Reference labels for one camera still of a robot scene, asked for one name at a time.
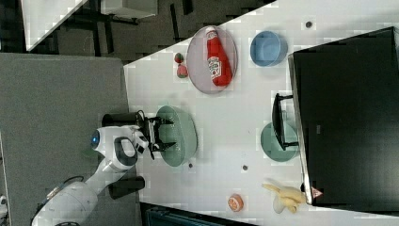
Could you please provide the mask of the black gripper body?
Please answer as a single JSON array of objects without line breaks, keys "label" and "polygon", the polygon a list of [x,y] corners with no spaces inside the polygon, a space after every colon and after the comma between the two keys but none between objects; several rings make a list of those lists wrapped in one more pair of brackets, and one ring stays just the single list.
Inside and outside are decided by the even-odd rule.
[{"label": "black gripper body", "polygon": [[144,134],[147,140],[150,142],[150,150],[155,152],[160,150],[160,138],[158,129],[160,126],[160,118],[146,118],[144,120]]}]

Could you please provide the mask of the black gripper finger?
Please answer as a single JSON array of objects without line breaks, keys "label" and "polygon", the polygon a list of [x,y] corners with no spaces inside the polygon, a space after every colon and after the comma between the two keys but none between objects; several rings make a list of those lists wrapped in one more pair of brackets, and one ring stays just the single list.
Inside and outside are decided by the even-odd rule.
[{"label": "black gripper finger", "polygon": [[167,119],[163,119],[163,118],[159,118],[159,123],[160,124],[174,124],[173,121],[167,120]]},{"label": "black gripper finger", "polygon": [[159,152],[164,152],[165,150],[167,150],[168,148],[170,148],[170,147],[172,147],[172,146],[174,146],[174,145],[175,145],[175,142],[160,143],[160,144],[158,145],[158,147],[159,147],[158,151],[159,151]]}]

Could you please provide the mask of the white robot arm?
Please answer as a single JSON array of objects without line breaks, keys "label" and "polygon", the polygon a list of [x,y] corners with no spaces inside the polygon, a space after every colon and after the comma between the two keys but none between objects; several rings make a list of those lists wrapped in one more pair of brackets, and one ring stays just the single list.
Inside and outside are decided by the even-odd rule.
[{"label": "white robot arm", "polygon": [[31,226],[80,226],[98,203],[105,188],[119,181],[146,151],[163,152],[173,144],[158,136],[158,129],[171,121],[136,113],[106,114],[90,145],[104,159],[87,180],[74,176],[54,188],[38,207]]}]

